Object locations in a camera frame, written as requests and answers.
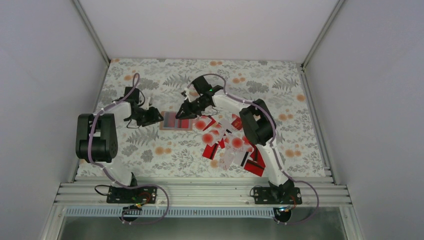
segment red circle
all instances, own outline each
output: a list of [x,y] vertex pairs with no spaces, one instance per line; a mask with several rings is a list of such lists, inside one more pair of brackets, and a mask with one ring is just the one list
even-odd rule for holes
[[194,125],[198,130],[203,130],[206,128],[206,123],[204,121],[197,121]]
[[248,140],[248,138],[247,138],[246,136],[243,136],[243,137],[241,138],[241,140],[243,140],[244,145],[250,145],[250,144],[251,144],[251,143],[249,142],[249,140]]
[[239,148],[241,148],[241,147],[242,147],[242,145],[243,145],[243,141],[242,141],[240,138],[236,137],[236,138],[234,138],[234,139],[231,141],[231,144],[232,144],[232,146],[233,146],[233,147],[235,147],[236,149],[239,149]]
[[211,144],[212,141],[214,140],[214,137],[212,136],[212,134],[206,133],[201,137],[201,139],[203,140],[205,144]]

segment floral tablecloth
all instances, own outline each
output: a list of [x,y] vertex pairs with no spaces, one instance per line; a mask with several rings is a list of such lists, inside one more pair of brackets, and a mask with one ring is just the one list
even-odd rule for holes
[[[160,112],[177,112],[184,97],[181,92],[189,82],[206,73],[227,79],[227,90],[236,96],[263,99],[277,125],[277,145],[287,172],[294,177],[323,177],[324,164],[315,137],[296,63],[287,61],[195,60],[121,58],[111,61],[101,90],[98,108],[124,95],[132,85],[134,73],[140,73],[138,88]],[[206,79],[223,85],[214,76]],[[217,121],[232,121],[223,109],[209,114]],[[241,166],[228,170],[218,166],[219,150],[210,160],[202,157],[205,133],[195,127],[188,130],[161,129],[156,123],[139,129],[116,126],[118,154],[136,176],[143,177],[257,177]],[[77,176],[103,176],[100,168],[80,161]]]

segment white wall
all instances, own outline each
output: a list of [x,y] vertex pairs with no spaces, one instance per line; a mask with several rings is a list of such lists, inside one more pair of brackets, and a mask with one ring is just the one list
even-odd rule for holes
[[366,239],[423,239],[424,1],[348,0],[307,77]]
[[80,0],[109,57],[302,62],[337,0]]
[[70,0],[0,3],[0,233],[38,239],[106,65]]

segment metal grille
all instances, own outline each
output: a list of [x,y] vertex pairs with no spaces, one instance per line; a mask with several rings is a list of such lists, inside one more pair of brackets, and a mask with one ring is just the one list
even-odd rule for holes
[[[67,217],[120,217],[121,206],[70,206]],[[145,206],[142,211],[131,210],[128,217],[160,217],[166,207]],[[271,207],[170,207],[167,218],[271,218]]]

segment gray floor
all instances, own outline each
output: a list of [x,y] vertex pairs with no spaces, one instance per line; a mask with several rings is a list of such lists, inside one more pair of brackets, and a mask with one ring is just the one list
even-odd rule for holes
[[[290,221],[301,220],[312,210],[295,209]],[[260,218],[165,218],[154,225],[130,226],[117,217],[67,217],[61,239],[344,240],[346,236],[339,208],[322,207],[310,221],[294,226]]]

